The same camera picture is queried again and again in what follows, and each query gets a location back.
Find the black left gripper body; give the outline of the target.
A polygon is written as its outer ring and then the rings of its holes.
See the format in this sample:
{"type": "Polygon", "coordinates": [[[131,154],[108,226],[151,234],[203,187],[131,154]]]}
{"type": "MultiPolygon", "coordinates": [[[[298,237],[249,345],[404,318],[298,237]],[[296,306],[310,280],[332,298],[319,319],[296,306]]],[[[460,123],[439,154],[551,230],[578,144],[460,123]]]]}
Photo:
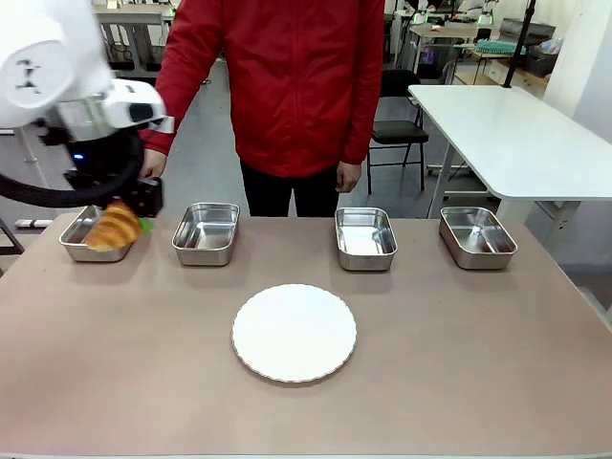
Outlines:
{"type": "Polygon", "coordinates": [[[73,167],[66,180],[74,190],[100,187],[128,174],[118,189],[103,197],[89,199],[88,205],[106,208],[123,201],[138,217],[154,218],[164,205],[160,178],[141,177],[144,146],[139,136],[110,136],[66,145],[73,167]]]}

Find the golden croissant bread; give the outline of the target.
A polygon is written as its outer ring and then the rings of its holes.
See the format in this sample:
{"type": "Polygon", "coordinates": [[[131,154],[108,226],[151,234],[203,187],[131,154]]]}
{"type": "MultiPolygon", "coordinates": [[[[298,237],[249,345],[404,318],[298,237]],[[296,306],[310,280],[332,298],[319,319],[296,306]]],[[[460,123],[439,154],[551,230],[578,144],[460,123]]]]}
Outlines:
{"type": "Polygon", "coordinates": [[[124,201],[117,200],[107,206],[85,236],[84,243],[98,252],[121,250],[134,243],[141,234],[139,217],[124,201]]]}

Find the person's right forearm red sleeve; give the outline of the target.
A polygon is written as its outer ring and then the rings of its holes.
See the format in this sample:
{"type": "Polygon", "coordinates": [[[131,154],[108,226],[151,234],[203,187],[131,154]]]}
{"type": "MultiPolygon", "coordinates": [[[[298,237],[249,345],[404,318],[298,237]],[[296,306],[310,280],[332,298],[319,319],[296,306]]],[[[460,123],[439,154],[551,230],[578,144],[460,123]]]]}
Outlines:
{"type": "Polygon", "coordinates": [[[200,66],[191,59],[179,59],[170,55],[164,58],[155,89],[164,102],[165,113],[172,121],[172,128],[169,132],[152,129],[144,131],[142,139],[149,150],[168,156],[177,131],[205,76],[200,66]]]}

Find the person's left forearm red sleeve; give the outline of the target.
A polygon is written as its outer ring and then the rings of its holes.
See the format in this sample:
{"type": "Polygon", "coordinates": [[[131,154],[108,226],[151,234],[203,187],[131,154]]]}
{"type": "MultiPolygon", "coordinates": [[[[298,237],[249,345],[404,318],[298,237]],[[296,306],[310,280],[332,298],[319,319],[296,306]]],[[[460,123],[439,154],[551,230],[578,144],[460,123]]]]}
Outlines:
{"type": "Polygon", "coordinates": [[[378,108],[380,88],[359,90],[351,105],[346,139],[340,161],[361,165],[368,152],[378,108]]]}

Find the steel rectangular container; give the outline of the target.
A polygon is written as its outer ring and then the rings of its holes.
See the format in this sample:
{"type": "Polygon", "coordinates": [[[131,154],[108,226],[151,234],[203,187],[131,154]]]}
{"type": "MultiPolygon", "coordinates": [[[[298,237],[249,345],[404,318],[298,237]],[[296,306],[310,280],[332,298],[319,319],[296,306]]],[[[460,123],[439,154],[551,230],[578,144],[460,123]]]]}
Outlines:
{"type": "Polygon", "coordinates": [[[335,214],[339,264],[349,272],[389,271],[397,241],[381,208],[339,208],[335,214]]]}
{"type": "Polygon", "coordinates": [[[82,263],[115,263],[121,261],[129,252],[131,245],[107,252],[89,249],[84,243],[85,236],[99,220],[105,209],[96,206],[84,208],[71,225],[59,237],[59,243],[76,262],[82,263]]]}
{"type": "Polygon", "coordinates": [[[238,233],[240,207],[235,204],[190,205],[172,238],[186,267],[223,267],[231,260],[238,233]]]}
{"type": "Polygon", "coordinates": [[[504,270],[517,253],[515,241],[486,208],[442,208],[439,233],[463,270],[504,270]]]}

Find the person's right hand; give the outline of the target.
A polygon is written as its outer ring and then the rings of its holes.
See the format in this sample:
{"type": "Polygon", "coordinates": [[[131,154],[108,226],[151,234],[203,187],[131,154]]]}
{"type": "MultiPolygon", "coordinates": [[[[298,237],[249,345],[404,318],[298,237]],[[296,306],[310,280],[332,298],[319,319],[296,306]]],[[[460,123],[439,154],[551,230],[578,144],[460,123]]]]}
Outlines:
{"type": "Polygon", "coordinates": [[[167,162],[167,156],[155,150],[144,150],[144,161],[142,164],[141,176],[143,178],[161,178],[167,162]]]}

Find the person's left hand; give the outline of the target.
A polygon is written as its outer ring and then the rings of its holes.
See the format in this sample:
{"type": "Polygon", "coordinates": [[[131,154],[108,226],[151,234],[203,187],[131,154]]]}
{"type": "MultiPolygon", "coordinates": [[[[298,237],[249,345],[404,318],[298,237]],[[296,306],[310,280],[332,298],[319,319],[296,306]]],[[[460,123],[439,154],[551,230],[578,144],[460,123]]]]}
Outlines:
{"type": "Polygon", "coordinates": [[[340,194],[350,193],[361,178],[361,164],[340,162],[337,168],[336,191],[340,194]]]}

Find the black trousers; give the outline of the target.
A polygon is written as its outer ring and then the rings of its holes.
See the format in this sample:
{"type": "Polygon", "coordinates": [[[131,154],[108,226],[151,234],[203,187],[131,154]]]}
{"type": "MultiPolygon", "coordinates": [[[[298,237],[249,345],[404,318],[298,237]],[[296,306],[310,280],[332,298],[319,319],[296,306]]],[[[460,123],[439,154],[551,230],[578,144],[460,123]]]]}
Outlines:
{"type": "Polygon", "coordinates": [[[335,166],[306,178],[276,177],[243,161],[240,167],[252,217],[288,217],[292,197],[298,217],[331,218],[336,212],[339,193],[335,166]]]}

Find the white background desk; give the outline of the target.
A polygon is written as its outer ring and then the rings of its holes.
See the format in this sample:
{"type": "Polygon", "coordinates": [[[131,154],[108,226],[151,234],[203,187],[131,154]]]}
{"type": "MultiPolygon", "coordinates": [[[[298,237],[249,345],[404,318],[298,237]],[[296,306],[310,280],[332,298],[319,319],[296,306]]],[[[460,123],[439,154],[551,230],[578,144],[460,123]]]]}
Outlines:
{"type": "Polygon", "coordinates": [[[92,6],[115,74],[155,79],[177,6],[171,0],[92,0],[92,6]]]}

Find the white scalloped plate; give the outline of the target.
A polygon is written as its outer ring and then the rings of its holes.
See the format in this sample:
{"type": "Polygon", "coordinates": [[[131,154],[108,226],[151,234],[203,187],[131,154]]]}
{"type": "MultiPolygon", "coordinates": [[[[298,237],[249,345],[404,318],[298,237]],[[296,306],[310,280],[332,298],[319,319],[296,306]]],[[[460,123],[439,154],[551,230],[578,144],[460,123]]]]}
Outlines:
{"type": "Polygon", "coordinates": [[[357,323],[347,304],[316,286],[283,284],[249,298],[237,312],[231,342],[251,371],[279,383],[310,383],[351,357],[357,323]]]}

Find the red jacket torso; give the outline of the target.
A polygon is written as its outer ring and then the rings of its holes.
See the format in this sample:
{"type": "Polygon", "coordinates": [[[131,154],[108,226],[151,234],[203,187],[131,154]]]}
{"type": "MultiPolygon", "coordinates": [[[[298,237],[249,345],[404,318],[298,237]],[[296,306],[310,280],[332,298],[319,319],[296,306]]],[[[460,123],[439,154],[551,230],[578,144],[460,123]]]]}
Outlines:
{"type": "Polygon", "coordinates": [[[181,0],[164,58],[204,82],[223,55],[240,160],[303,178],[340,163],[355,94],[381,87],[383,18],[384,0],[181,0]]]}

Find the black folding chair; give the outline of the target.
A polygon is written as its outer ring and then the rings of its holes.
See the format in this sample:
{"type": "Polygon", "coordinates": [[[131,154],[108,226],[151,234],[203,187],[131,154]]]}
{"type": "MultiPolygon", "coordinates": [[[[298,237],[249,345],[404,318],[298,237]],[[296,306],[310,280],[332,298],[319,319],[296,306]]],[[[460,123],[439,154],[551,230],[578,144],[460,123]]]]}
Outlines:
{"type": "Polygon", "coordinates": [[[422,107],[411,98],[409,88],[420,85],[419,77],[405,69],[388,69],[382,71],[380,98],[403,98],[416,108],[413,120],[381,120],[374,122],[371,146],[366,156],[366,180],[368,194],[372,194],[372,169],[374,167],[387,167],[400,165],[419,166],[420,190],[426,189],[425,175],[425,144],[429,141],[429,134],[424,130],[424,111],[422,107]],[[404,147],[405,153],[401,162],[373,164],[371,152],[404,147]]]}

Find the beige background desk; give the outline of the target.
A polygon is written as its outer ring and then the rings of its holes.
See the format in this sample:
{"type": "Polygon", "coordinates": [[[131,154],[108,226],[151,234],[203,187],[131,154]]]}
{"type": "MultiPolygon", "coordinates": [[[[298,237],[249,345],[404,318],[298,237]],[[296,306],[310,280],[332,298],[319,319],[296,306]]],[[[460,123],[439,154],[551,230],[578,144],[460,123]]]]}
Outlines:
{"type": "Polygon", "coordinates": [[[421,78],[438,74],[452,59],[453,46],[470,42],[476,35],[475,24],[447,22],[444,26],[410,25],[405,41],[405,67],[421,78]]]}

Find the large white table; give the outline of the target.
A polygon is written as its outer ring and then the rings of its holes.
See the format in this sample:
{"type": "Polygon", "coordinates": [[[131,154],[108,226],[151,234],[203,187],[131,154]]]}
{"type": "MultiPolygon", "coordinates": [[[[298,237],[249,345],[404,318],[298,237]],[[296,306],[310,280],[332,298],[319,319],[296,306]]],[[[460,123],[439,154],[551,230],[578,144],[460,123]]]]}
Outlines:
{"type": "Polygon", "coordinates": [[[437,217],[450,166],[461,156],[500,199],[505,223],[536,202],[612,201],[612,144],[518,88],[412,85],[411,95],[448,141],[429,216],[437,217]]]}

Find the green rack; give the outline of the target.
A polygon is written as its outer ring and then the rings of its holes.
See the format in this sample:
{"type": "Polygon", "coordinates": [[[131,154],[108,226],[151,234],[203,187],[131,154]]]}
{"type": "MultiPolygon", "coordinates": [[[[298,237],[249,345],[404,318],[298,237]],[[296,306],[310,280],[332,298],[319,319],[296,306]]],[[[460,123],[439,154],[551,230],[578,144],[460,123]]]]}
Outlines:
{"type": "Polygon", "coordinates": [[[517,44],[508,41],[481,39],[474,47],[475,51],[483,55],[514,55],[517,44]]]}

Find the black pole stand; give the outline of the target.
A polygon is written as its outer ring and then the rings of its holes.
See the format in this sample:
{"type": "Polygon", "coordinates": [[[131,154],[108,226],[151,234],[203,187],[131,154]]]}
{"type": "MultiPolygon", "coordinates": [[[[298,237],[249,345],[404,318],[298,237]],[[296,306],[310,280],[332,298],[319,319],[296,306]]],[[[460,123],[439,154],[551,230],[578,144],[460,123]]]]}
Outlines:
{"type": "Polygon", "coordinates": [[[510,66],[508,69],[508,72],[506,74],[506,78],[504,80],[504,83],[502,85],[503,88],[505,89],[509,89],[512,87],[512,80],[514,77],[514,73],[517,67],[517,63],[518,60],[521,57],[521,53],[525,44],[525,39],[529,30],[529,26],[531,24],[533,15],[535,13],[535,9],[536,9],[536,0],[529,0],[527,3],[527,8],[525,10],[525,15],[524,15],[524,19],[522,22],[522,27],[520,30],[520,34],[518,37],[518,40],[516,42],[516,47],[514,50],[514,54],[512,56],[512,58],[510,59],[510,66]]]}

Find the grey storage bin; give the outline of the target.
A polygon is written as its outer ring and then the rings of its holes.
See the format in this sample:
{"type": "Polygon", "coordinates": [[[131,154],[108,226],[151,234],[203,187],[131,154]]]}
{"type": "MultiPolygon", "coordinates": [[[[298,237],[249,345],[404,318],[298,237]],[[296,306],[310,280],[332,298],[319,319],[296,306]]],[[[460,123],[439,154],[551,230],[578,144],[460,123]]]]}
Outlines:
{"type": "Polygon", "coordinates": [[[531,46],[527,50],[525,69],[536,77],[550,75],[556,65],[558,54],[548,54],[537,46],[531,46]]]}

